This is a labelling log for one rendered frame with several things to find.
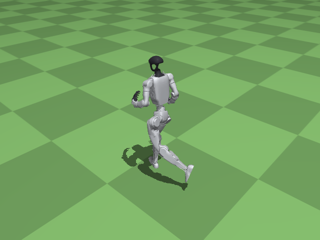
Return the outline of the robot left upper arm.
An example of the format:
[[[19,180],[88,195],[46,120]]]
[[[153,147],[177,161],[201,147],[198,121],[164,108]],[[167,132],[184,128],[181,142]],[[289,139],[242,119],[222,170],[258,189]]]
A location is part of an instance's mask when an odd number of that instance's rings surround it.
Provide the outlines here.
[[[150,105],[149,97],[150,97],[150,89],[153,86],[153,79],[147,79],[142,83],[143,86],[143,99],[144,105],[143,107],[148,107]]]

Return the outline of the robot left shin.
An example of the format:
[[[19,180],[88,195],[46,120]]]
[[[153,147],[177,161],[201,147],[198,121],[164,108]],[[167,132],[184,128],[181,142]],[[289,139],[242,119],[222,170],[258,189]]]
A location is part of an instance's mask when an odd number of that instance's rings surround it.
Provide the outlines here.
[[[178,168],[182,169],[185,173],[187,172],[187,166],[184,165],[171,150],[168,151],[166,148],[162,147],[159,149],[159,155],[164,158],[169,163],[177,166]],[[186,170],[187,169],[187,170]]]

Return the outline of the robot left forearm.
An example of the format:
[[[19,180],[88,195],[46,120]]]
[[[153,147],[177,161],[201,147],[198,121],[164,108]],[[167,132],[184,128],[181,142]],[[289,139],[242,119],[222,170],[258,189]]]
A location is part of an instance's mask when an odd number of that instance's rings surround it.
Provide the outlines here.
[[[133,106],[135,108],[143,108],[143,105],[144,105],[144,100],[141,100],[141,101],[134,101],[134,99],[132,99],[132,102]]]

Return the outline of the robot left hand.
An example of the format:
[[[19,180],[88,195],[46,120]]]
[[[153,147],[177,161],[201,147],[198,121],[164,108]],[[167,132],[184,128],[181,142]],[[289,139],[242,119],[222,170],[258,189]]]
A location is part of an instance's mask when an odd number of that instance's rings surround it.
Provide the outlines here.
[[[134,100],[135,102],[138,100],[137,98],[137,96],[139,96],[138,94],[140,94],[139,93],[140,91],[136,91],[136,93],[134,94],[134,96],[133,96],[133,98],[132,98],[132,100]]]

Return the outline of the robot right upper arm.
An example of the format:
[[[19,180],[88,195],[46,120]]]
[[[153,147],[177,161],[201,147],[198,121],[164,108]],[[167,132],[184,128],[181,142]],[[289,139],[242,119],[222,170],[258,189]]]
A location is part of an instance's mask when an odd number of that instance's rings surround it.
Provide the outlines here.
[[[179,95],[179,92],[177,90],[177,86],[176,83],[174,81],[174,76],[171,73],[167,73],[168,77],[169,77],[169,87],[171,88],[172,92],[171,92],[171,96],[173,98],[177,97]]]

